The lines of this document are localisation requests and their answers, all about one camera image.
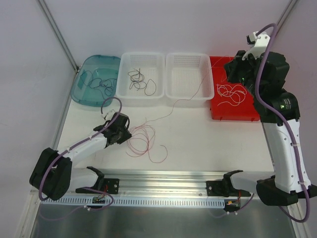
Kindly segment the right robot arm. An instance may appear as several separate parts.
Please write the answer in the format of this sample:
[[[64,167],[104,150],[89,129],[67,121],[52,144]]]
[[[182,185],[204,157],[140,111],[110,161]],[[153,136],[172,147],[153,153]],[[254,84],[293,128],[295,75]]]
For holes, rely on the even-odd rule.
[[[296,141],[292,142],[285,123],[254,98],[253,105],[260,116],[274,173],[229,172],[227,175],[230,179],[222,183],[223,192],[229,196],[243,189],[256,193],[265,205],[288,206],[304,199],[306,195],[309,198],[317,195],[317,187],[309,181],[304,165],[301,165],[301,171],[305,190],[299,180],[294,149],[300,147],[300,111],[296,97],[283,89],[288,71],[289,64],[285,56],[269,52],[261,75],[259,93],[263,101],[285,117]]]

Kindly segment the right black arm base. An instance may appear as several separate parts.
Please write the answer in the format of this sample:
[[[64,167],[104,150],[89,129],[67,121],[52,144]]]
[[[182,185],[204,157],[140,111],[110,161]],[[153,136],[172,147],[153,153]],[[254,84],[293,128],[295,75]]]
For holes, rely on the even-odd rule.
[[[222,180],[208,180],[206,181],[207,196],[222,196],[222,197],[250,197],[248,191],[235,189],[231,182],[231,177],[234,174],[241,173],[242,170],[235,170],[227,172],[223,175]]]

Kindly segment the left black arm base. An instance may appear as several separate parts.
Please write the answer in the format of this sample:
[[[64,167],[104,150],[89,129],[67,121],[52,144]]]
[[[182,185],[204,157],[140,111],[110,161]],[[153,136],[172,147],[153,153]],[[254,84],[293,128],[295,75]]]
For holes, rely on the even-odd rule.
[[[118,194],[119,179],[105,178],[104,173],[94,167],[72,169],[68,190],[76,193],[99,193],[105,191],[109,194]]]

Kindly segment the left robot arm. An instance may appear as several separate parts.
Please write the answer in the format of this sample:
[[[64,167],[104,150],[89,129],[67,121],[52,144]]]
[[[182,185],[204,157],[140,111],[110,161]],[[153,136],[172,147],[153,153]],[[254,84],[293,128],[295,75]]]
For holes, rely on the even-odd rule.
[[[88,166],[75,166],[94,153],[113,144],[122,144],[132,135],[128,130],[130,119],[116,112],[110,120],[93,129],[88,138],[60,152],[52,148],[44,149],[31,173],[29,183],[39,190],[43,199],[58,200],[68,191],[77,193],[99,193],[106,191],[104,174]]]

